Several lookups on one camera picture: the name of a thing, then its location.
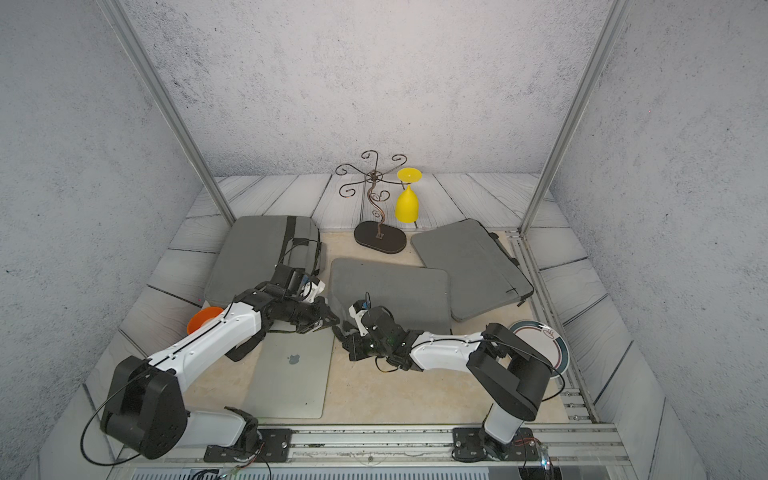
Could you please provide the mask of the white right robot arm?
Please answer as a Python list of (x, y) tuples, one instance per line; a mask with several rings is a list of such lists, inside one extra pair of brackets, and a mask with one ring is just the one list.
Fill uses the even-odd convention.
[(439, 335), (404, 329), (384, 306), (361, 301), (351, 311), (353, 322), (332, 328), (351, 361), (383, 359), (401, 371), (472, 375), (493, 400), (482, 427), (498, 445), (513, 443), (523, 423), (536, 418), (557, 373), (548, 358), (498, 323), (472, 334)]

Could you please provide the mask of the silver apple laptop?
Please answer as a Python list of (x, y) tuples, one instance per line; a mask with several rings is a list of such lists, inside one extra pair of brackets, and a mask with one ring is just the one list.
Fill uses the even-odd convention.
[(242, 409), (260, 419), (320, 418), (333, 343), (330, 330), (269, 333)]

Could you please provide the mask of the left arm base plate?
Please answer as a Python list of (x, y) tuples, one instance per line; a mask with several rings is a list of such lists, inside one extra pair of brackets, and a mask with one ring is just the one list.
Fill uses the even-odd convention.
[(246, 432), (233, 446), (209, 445), (203, 456), (206, 463), (241, 463), (252, 459), (285, 463), (293, 431), (288, 428), (259, 428)]

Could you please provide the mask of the grey laptop bag with strap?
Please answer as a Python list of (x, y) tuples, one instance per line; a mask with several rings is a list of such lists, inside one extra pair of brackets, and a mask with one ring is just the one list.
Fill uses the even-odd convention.
[(225, 238), (204, 288), (224, 308), (241, 292), (272, 278), (278, 264), (318, 274), (324, 268), (320, 229), (306, 216), (243, 216)]

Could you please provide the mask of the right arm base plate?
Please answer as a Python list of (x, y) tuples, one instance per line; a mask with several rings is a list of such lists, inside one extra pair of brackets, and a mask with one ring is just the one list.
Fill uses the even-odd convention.
[(453, 460), (463, 463), (490, 461), (534, 462), (541, 458), (538, 440), (529, 428), (521, 427), (509, 443), (493, 439), (481, 427), (452, 430)]

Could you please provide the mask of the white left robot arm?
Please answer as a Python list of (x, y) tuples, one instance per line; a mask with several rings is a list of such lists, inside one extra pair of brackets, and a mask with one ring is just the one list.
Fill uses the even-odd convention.
[(124, 359), (101, 407), (101, 431), (147, 459), (176, 447), (200, 446), (232, 449), (238, 461), (254, 456), (262, 443), (254, 416), (237, 408), (192, 411), (183, 394), (220, 358), (248, 354), (275, 321), (294, 325), (298, 334), (338, 324), (321, 295), (324, 288), (317, 278), (296, 289), (263, 283), (237, 295), (220, 314), (166, 349), (145, 359)]

